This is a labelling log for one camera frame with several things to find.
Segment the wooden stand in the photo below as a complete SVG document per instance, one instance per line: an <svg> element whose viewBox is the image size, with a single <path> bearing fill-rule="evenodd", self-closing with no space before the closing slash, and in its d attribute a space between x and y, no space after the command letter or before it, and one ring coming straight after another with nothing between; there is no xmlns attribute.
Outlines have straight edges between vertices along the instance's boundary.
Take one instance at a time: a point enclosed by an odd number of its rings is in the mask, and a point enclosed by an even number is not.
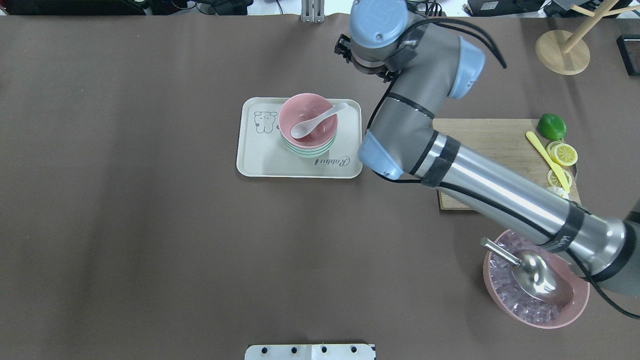
<svg viewBox="0 0 640 360"><path fill-rule="evenodd" d="M548 31L536 41L536 54L549 70L562 75L576 75L589 65L589 47L582 37L605 16L640 9L640 5L611 10L618 0L605 0L594 12L573 5L572 10L587 15L574 33L565 30Z"/></svg>

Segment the silver scoop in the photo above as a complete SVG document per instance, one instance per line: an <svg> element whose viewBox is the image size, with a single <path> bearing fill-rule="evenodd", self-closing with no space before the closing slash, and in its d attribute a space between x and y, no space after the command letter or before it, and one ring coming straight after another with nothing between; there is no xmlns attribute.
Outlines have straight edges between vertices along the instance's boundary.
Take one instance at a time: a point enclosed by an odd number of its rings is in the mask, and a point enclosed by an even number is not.
<svg viewBox="0 0 640 360"><path fill-rule="evenodd" d="M573 298L571 285L539 254L531 250L520 250L512 254L488 238L481 238L480 245L511 264L513 277L530 296L558 306Z"/></svg>

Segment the robotic arm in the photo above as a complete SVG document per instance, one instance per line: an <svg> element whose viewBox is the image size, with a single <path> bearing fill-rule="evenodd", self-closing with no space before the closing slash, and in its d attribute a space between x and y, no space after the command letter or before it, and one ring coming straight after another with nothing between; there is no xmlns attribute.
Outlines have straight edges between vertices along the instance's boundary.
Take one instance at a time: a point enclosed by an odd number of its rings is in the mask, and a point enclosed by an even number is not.
<svg viewBox="0 0 640 360"><path fill-rule="evenodd" d="M626 220L599 218L431 127L444 99L463 97L484 66L480 49L445 29L461 23L415 15L404 0L354 1L351 39L342 35L336 53L391 81L358 157L389 180L417 177L557 253L601 288L640 296L640 201Z"/></svg>

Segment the yellow knife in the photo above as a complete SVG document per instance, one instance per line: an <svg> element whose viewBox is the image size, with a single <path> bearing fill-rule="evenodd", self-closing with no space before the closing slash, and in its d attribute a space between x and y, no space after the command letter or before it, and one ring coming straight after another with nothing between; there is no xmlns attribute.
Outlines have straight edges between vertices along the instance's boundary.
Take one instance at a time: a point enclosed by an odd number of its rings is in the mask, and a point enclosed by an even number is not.
<svg viewBox="0 0 640 360"><path fill-rule="evenodd" d="M540 143L540 140L538 139L536 134L534 134L533 131L527 131L525 136L527 137L527 140L531 143L531 145L533 145L533 147L536 148L536 150L540 153L540 155L542 155L542 157L545 159L545 161L547 162L551 170L554 171L554 174L556 175L558 180L560 180L560 184L562 185L562 188L566 192L569 192L569 182L566 179L566 175L564 174L564 171L562 170L560 165L554 163L551 160L551 158L549 158L549 154L547 154L547 151L542 146L542 143Z"/></svg>

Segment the round wooden base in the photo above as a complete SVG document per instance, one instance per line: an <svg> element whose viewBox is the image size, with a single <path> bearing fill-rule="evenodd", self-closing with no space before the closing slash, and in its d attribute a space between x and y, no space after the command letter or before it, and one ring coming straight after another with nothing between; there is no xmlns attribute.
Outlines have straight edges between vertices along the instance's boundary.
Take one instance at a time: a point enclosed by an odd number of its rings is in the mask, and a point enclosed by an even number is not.
<svg viewBox="0 0 640 360"><path fill-rule="evenodd" d="M562 75L576 75L589 65L589 47L582 39L568 53L560 50L571 34L565 30L552 30L536 41L536 54L549 70Z"/></svg>

